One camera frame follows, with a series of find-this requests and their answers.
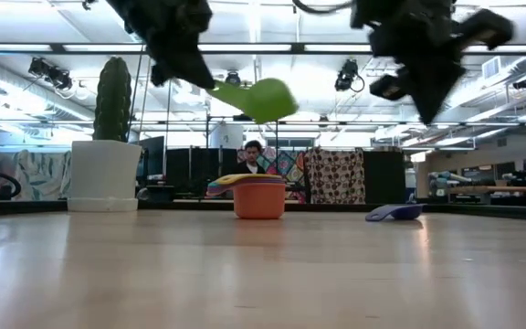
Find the black ceiling spotlight cluster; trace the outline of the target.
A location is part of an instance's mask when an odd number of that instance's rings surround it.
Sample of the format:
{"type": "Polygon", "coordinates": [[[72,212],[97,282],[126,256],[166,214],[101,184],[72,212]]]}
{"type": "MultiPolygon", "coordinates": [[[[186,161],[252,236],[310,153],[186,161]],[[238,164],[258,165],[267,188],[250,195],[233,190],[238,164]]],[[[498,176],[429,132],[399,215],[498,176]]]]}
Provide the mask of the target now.
{"type": "Polygon", "coordinates": [[[44,58],[32,58],[28,72],[49,83],[56,90],[70,90],[73,85],[68,70],[49,63],[44,58]]]}

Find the white cylindrical tank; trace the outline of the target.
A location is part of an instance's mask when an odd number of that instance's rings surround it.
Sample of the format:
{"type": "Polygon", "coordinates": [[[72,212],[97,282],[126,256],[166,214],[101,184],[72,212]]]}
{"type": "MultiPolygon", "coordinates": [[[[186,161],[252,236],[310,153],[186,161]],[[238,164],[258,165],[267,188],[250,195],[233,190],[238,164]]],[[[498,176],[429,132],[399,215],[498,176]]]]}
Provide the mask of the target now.
{"type": "Polygon", "coordinates": [[[210,148],[240,149],[244,142],[244,129],[240,124],[217,123],[209,130],[210,148]]]}

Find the black overhead rig beam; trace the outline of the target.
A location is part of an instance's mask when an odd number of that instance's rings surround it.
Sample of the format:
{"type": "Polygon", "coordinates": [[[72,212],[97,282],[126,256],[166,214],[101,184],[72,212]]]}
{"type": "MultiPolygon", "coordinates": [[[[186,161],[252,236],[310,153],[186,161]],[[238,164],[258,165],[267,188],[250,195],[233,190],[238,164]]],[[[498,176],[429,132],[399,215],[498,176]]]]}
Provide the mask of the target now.
{"type": "MultiPolygon", "coordinates": [[[[369,55],[367,43],[204,43],[198,49],[207,55],[256,54],[256,55],[369,55]]],[[[0,54],[51,54],[51,55],[139,55],[148,51],[141,43],[3,43],[0,54]]],[[[526,56],[526,45],[508,44],[492,50],[482,45],[463,50],[467,56],[526,56]]]]}

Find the orange measuring cup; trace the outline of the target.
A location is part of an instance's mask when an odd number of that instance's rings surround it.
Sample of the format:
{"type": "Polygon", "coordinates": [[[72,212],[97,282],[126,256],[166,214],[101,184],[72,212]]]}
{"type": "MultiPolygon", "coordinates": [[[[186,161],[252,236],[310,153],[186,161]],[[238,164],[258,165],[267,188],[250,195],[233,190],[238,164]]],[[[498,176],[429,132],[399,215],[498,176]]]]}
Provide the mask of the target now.
{"type": "Polygon", "coordinates": [[[234,211],[242,219],[279,219],[285,211],[285,185],[248,184],[233,188],[234,211]]]}

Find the white plant pot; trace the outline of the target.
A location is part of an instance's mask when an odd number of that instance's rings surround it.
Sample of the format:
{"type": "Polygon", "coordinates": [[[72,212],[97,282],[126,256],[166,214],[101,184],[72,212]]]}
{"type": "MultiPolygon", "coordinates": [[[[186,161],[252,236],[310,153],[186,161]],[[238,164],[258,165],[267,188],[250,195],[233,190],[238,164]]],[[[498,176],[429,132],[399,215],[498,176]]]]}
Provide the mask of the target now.
{"type": "Polygon", "coordinates": [[[68,210],[132,212],[138,208],[136,172],[142,148],[111,140],[72,144],[68,210]]]}

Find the black cabinet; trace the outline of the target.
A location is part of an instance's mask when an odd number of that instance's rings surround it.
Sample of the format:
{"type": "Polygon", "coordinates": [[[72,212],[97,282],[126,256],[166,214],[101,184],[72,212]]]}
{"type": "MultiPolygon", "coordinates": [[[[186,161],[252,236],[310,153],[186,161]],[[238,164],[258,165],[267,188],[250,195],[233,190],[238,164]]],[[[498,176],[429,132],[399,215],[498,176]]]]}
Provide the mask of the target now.
{"type": "Polygon", "coordinates": [[[400,152],[371,151],[363,154],[366,204],[405,202],[405,165],[400,152]]]}

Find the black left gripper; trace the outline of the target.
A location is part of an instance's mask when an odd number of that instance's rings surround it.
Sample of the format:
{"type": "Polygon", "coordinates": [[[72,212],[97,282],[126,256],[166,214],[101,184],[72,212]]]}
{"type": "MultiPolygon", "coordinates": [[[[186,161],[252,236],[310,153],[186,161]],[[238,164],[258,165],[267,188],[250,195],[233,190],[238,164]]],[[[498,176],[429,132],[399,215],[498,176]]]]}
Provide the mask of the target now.
{"type": "Polygon", "coordinates": [[[155,62],[151,82],[162,87],[173,77],[211,90],[215,80],[198,49],[201,33],[212,18],[207,0],[106,0],[123,20],[127,33],[136,34],[156,55],[168,53],[166,63],[155,62]]]}

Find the green measuring cup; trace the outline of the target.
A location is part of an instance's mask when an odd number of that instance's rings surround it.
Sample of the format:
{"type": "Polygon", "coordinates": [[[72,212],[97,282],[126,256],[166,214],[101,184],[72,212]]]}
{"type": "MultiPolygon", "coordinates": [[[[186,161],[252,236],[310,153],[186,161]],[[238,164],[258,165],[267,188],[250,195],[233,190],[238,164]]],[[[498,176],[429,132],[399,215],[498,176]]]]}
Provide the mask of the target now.
{"type": "Polygon", "coordinates": [[[242,111],[256,124],[275,122],[294,114],[299,105],[289,86],[282,80],[266,78],[248,89],[217,81],[212,90],[213,98],[242,111]]]}

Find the dark blue measuring cup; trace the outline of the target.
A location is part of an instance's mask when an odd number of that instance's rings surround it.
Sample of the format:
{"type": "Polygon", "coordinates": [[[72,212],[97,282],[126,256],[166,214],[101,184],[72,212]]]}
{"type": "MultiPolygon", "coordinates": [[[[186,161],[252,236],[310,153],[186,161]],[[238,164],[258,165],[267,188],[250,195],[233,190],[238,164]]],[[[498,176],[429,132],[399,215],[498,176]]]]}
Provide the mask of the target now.
{"type": "Polygon", "coordinates": [[[385,205],[377,207],[365,216],[368,222],[380,222],[387,218],[393,220],[414,220],[423,211],[420,204],[385,205]]]}

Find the white wall air vent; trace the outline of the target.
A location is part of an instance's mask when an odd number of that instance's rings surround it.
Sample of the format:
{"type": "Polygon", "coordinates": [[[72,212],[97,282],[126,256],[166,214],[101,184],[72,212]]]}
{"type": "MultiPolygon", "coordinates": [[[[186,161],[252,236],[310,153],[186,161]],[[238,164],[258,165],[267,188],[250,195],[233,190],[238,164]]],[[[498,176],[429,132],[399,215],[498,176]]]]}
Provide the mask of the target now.
{"type": "Polygon", "coordinates": [[[500,74],[501,56],[493,57],[481,65],[482,77],[484,80],[490,80],[500,74]]]}

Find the brown dotted cloth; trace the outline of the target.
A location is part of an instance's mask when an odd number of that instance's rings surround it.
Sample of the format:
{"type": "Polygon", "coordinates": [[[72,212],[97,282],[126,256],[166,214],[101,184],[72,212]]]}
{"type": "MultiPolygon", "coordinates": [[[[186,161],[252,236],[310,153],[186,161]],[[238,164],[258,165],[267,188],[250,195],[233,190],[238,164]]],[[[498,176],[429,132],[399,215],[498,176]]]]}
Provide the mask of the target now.
{"type": "Polygon", "coordinates": [[[365,203],[362,150],[330,151],[314,148],[304,155],[312,204],[365,203]]]}

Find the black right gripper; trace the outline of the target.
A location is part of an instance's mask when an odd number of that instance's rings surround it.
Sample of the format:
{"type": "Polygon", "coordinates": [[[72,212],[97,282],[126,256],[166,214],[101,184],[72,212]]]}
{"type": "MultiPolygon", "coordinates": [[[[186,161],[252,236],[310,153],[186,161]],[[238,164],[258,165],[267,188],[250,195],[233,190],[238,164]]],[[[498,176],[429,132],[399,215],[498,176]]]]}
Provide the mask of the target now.
{"type": "MultiPolygon", "coordinates": [[[[464,48],[482,43],[492,50],[514,36],[511,20],[486,8],[465,20],[452,18],[457,0],[352,0],[351,27],[371,28],[373,55],[404,63],[434,56],[456,60],[464,48]]],[[[429,107],[426,85],[418,72],[405,68],[404,89],[423,124],[439,114],[447,95],[464,75],[464,68],[445,68],[437,74],[429,107]]]]}

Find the leaf patterned cloth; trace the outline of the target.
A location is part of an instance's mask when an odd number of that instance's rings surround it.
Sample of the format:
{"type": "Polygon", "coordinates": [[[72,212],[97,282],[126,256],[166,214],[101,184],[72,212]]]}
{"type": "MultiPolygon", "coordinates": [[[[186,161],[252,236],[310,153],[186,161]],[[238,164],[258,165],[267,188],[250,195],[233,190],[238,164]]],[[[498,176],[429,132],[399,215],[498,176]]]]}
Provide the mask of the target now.
{"type": "Polygon", "coordinates": [[[71,184],[71,151],[65,153],[31,153],[23,150],[13,155],[16,180],[21,192],[15,201],[54,201],[68,197],[71,184]]]}

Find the green cactus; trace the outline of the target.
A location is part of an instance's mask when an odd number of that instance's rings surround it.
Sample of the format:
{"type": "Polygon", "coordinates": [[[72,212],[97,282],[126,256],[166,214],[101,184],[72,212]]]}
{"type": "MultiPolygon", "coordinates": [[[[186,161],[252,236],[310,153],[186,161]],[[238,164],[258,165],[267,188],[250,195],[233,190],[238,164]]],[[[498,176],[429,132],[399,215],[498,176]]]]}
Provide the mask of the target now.
{"type": "Polygon", "coordinates": [[[94,140],[126,142],[131,96],[132,77],[126,62],[111,57],[100,72],[97,86],[94,140]]]}

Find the colourful patterned quilt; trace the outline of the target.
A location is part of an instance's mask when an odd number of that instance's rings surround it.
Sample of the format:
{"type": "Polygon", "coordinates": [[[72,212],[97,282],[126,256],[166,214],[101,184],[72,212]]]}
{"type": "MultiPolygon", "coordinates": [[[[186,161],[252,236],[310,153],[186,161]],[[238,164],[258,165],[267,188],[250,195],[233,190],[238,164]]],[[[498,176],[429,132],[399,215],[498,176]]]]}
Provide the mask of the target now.
{"type": "Polygon", "coordinates": [[[306,202],[304,152],[265,147],[258,156],[258,164],[267,174],[280,175],[286,184],[286,198],[306,202]]]}

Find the wooden background table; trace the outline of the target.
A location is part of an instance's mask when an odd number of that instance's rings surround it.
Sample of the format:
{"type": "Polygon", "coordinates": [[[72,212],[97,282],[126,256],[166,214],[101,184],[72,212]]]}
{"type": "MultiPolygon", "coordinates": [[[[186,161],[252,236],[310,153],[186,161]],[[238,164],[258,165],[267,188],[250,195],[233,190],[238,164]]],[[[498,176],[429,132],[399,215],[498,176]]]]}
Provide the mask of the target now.
{"type": "Polygon", "coordinates": [[[490,194],[495,192],[526,193],[526,186],[455,186],[447,190],[448,194],[490,194]]]}

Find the black background monitor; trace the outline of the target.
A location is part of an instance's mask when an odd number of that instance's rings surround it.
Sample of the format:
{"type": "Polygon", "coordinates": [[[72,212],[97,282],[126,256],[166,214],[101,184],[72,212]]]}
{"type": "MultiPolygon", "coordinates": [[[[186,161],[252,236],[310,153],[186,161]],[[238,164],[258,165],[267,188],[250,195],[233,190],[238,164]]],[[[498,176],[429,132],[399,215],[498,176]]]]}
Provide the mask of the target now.
{"type": "Polygon", "coordinates": [[[136,172],[136,179],[139,184],[148,180],[163,179],[164,143],[163,136],[152,137],[138,142],[138,145],[142,148],[136,172]]]}

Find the grey background robot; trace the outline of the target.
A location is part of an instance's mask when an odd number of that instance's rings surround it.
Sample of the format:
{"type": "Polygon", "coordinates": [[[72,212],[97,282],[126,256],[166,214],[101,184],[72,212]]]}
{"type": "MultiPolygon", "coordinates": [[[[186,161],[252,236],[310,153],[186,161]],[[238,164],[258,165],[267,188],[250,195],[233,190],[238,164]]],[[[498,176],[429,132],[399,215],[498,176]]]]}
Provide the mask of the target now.
{"type": "Polygon", "coordinates": [[[448,189],[460,183],[471,183],[472,179],[449,171],[431,172],[428,174],[430,197],[447,197],[448,189]]]}

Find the black partition panel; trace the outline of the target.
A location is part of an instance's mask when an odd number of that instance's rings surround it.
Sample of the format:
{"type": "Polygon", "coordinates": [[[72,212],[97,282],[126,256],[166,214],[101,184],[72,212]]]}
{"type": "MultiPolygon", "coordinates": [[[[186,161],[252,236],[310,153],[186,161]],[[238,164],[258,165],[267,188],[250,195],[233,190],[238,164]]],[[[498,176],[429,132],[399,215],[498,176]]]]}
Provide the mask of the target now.
{"type": "Polygon", "coordinates": [[[210,182],[237,167],[236,149],[169,149],[166,157],[166,183],[183,196],[203,196],[210,182]]]}

